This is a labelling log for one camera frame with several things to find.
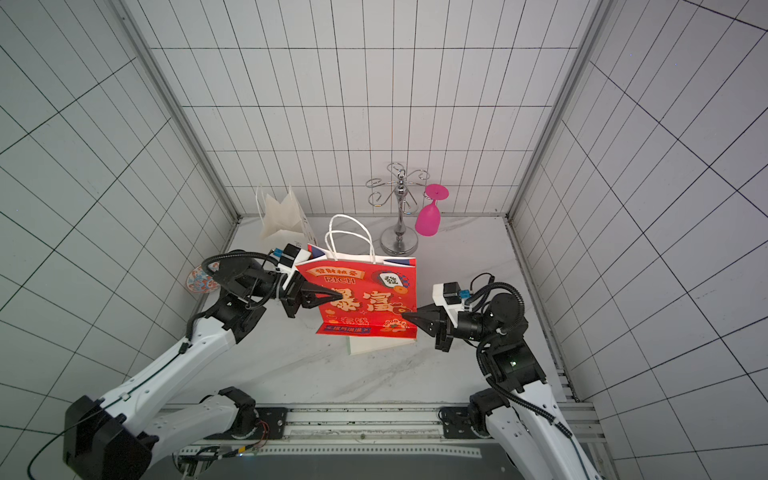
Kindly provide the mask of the red printed paper bag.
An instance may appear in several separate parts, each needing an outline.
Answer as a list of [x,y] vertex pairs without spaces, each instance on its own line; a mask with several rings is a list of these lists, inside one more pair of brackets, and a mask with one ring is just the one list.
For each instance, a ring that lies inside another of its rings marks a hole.
[[337,214],[325,245],[310,244],[310,258],[297,264],[302,277],[335,298],[319,306],[320,335],[414,340],[417,327],[404,315],[417,309],[417,261],[375,251],[369,230]]

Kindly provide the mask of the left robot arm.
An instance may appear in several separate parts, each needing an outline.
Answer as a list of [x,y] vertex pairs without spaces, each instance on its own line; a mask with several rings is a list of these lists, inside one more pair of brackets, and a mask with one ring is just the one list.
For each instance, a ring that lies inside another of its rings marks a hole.
[[267,254],[233,250],[214,255],[202,271],[220,287],[217,301],[193,315],[181,340],[122,385],[98,399],[82,396],[65,413],[57,435],[63,462],[82,479],[139,479],[157,461],[211,435],[254,448],[270,425],[255,400],[226,387],[200,403],[161,415],[161,409],[204,367],[248,337],[277,299],[288,317],[340,294],[308,282],[300,264],[323,250],[287,245]]

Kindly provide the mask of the green Fresh paper bag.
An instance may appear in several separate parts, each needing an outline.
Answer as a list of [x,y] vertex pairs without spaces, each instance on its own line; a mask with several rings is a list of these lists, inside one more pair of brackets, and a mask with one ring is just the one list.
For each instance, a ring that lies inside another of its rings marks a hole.
[[349,354],[362,355],[375,351],[414,344],[415,339],[383,337],[349,337]]

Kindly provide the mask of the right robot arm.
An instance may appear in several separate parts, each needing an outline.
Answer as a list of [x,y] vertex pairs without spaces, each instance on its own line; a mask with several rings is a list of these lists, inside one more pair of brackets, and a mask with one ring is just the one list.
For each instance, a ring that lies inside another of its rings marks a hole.
[[436,284],[432,303],[403,318],[434,338],[439,351],[456,339],[475,345],[488,387],[471,395],[469,424],[495,440],[524,478],[599,478],[525,340],[525,302],[515,287],[495,279],[475,291]]

